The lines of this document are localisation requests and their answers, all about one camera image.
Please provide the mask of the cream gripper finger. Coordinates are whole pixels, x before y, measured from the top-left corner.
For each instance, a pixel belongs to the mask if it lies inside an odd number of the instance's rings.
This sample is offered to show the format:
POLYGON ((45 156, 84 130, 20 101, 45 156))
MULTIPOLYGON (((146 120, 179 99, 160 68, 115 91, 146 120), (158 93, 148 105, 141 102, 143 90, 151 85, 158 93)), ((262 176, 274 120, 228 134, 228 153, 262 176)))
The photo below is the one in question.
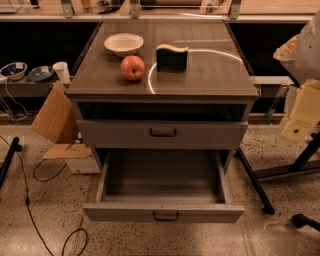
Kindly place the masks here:
POLYGON ((281 120, 280 136, 298 142, 320 122, 320 81, 307 80, 299 88, 290 87, 281 120))

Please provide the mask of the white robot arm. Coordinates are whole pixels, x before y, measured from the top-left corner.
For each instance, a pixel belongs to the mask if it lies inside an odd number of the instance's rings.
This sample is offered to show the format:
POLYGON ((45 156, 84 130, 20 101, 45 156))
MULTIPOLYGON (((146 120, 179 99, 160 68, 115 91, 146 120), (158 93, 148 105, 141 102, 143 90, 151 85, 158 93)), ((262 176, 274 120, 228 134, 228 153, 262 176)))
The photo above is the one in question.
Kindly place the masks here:
POLYGON ((289 88, 277 140, 293 144, 303 140, 320 122, 320 11, 298 35, 277 48, 273 58, 298 82, 289 88))

